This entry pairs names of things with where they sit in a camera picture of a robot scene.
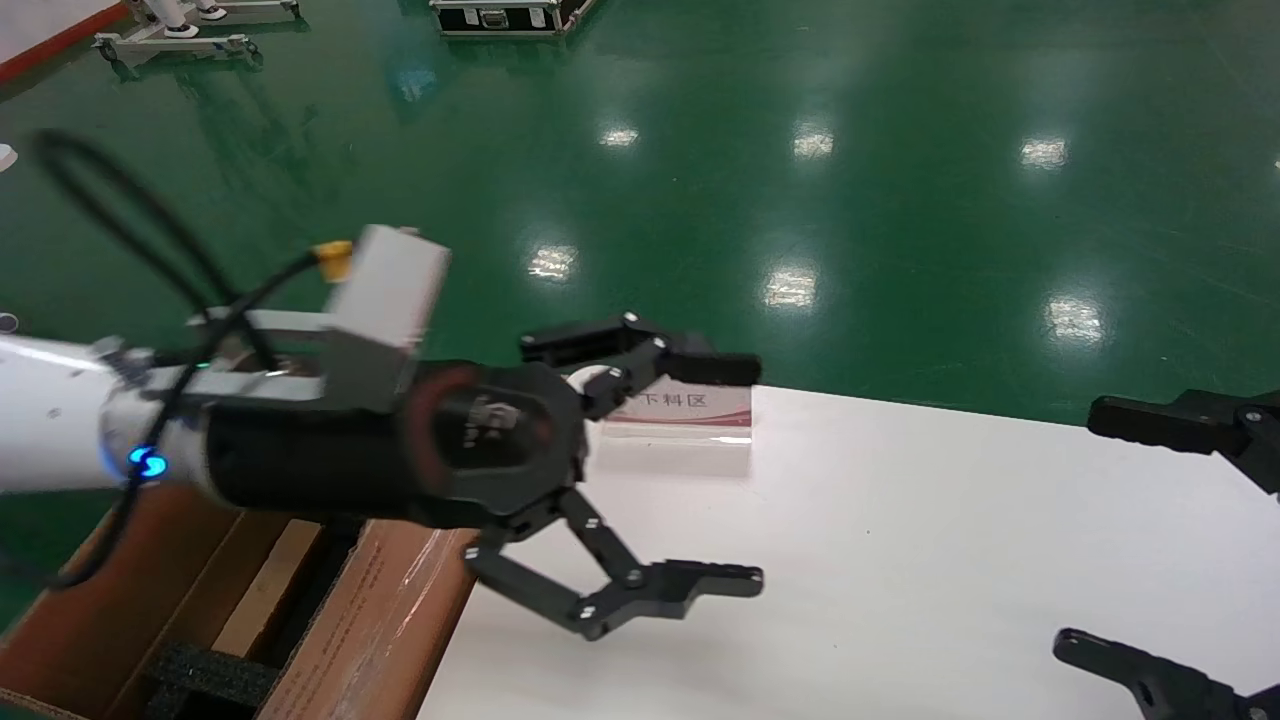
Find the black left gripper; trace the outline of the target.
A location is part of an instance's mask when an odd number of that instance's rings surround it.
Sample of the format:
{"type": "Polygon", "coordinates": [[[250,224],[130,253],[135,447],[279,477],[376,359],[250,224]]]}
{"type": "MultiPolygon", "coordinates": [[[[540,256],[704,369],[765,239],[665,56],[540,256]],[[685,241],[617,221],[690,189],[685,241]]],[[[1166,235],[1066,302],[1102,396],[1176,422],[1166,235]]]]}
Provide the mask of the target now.
{"type": "Polygon", "coordinates": [[[534,331],[518,347],[530,364],[425,363],[387,413],[214,406],[207,487],[241,509],[489,527],[463,552],[476,582],[585,641],[637,618],[682,620],[703,596],[759,596],[760,568],[640,562],[568,488],[585,455],[582,405],[593,420],[750,421],[762,360],[636,313],[534,331]],[[547,365],[598,372],[581,401],[547,365]],[[580,594],[504,555],[558,520],[607,574],[599,591],[580,594]]]}

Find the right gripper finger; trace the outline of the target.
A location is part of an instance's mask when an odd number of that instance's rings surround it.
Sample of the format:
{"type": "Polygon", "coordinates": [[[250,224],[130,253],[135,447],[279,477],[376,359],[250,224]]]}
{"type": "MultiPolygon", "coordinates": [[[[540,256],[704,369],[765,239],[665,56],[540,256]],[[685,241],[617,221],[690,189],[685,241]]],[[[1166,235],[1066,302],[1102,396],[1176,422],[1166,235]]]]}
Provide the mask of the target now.
{"type": "Polygon", "coordinates": [[[1194,667],[1083,630],[1060,630],[1053,656],[1130,691],[1144,719],[1279,717],[1279,685],[1238,694],[1194,667]]]}
{"type": "Polygon", "coordinates": [[[1217,454],[1266,495],[1279,493],[1279,392],[1251,397],[1188,389],[1169,404],[1102,396],[1085,428],[1094,436],[1217,454]]]}

